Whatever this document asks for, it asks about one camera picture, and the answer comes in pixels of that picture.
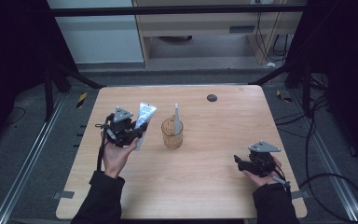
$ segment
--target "hand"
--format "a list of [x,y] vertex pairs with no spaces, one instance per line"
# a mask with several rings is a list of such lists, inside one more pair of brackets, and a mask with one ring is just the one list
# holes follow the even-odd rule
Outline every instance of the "hand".
[[[277,164],[277,166],[279,166],[279,167],[282,166],[281,162],[278,161],[275,157],[274,157],[274,160],[275,160],[275,163]],[[265,177],[259,177],[259,176],[254,175],[254,174],[252,174],[252,173],[250,173],[249,171],[246,171],[246,170],[244,170],[242,172],[246,176],[248,176],[257,185],[258,188],[263,186],[263,185],[266,185],[266,184],[268,184],[268,185],[269,184],[276,184],[277,181],[275,181],[272,177],[275,176],[275,175],[277,177],[279,177],[276,172],[272,172],[270,175],[265,176]]]
[[105,174],[117,178],[126,165],[130,153],[136,149],[138,138],[135,138],[127,147],[117,147],[107,139],[105,139],[104,143],[103,165],[105,167]]

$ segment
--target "glass cup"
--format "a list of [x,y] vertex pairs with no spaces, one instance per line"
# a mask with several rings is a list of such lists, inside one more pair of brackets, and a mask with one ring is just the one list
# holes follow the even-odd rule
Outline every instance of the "glass cup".
[[164,120],[161,124],[162,136],[164,144],[168,148],[179,148],[183,143],[183,123],[180,121],[180,132],[174,133],[174,120],[175,116],[170,119]]

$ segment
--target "black sleeve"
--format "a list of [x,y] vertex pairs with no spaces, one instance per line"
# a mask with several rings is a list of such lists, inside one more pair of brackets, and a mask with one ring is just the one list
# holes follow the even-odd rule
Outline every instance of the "black sleeve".
[[299,224],[296,210],[282,184],[264,185],[253,195],[257,224]]
[[114,179],[101,171],[95,171],[89,183],[89,194],[71,223],[119,223],[124,179]]

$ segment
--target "black metal pole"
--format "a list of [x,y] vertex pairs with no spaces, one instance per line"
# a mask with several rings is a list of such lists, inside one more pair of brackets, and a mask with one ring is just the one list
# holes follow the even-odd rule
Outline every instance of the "black metal pole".
[[213,5],[213,6],[169,6],[169,7],[97,7],[97,8],[53,8],[50,10],[27,10],[22,13],[36,16],[80,17],[123,16],[155,14],[200,14],[200,13],[244,13],[244,12],[296,12],[318,9],[308,4],[265,5]]

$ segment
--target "gray carpet floor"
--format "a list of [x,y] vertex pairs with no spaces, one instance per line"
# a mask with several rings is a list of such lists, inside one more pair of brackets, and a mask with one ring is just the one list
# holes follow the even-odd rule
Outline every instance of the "gray carpet floor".
[[[116,71],[114,73],[84,73],[85,77],[108,86],[120,85],[191,85],[191,84],[244,84],[254,81],[266,74],[272,68],[264,67],[223,66],[220,68],[199,69],[187,67],[183,69],[154,69]],[[33,167],[26,185],[17,200],[8,223],[65,223],[58,220],[55,211],[58,200],[54,199],[55,192],[63,190],[66,178],[75,159],[77,147],[84,132],[90,112],[93,108],[98,90],[94,90],[83,83],[68,78],[72,84],[69,93],[58,93],[54,90],[54,97],[63,95],[63,105],[57,121],[54,123],[46,144],[43,146],[37,163]],[[282,81],[284,75],[263,86],[269,108],[276,123],[281,123],[298,117],[301,113],[296,102],[287,103],[276,95],[276,90],[284,89]],[[76,108],[78,98],[82,92],[88,94],[81,108]],[[289,91],[291,96],[301,92],[301,87]],[[322,92],[312,91],[311,96],[317,99]],[[7,118],[7,125],[0,133],[0,204],[15,180],[17,173],[27,158],[34,140],[42,129],[45,118],[45,98],[43,85],[36,86],[22,92],[16,99],[15,108]],[[322,137],[333,160],[341,173],[358,186],[358,157],[350,153],[350,145],[340,130],[334,115],[328,105],[315,112],[317,132]],[[306,119],[277,126],[279,133],[295,172],[296,181],[306,180],[306,135],[309,128]],[[325,164],[313,141],[308,151],[310,175],[325,173]],[[312,186],[317,198],[325,206],[340,216],[348,218],[345,208],[336,194],[330,177],[313,180]],[[301,223],[343,223],[317,204],[313,197],[305,199],[308,215],[301,219]],[[236,224],[240,220],[124,220],[124,223],[213,223]]]

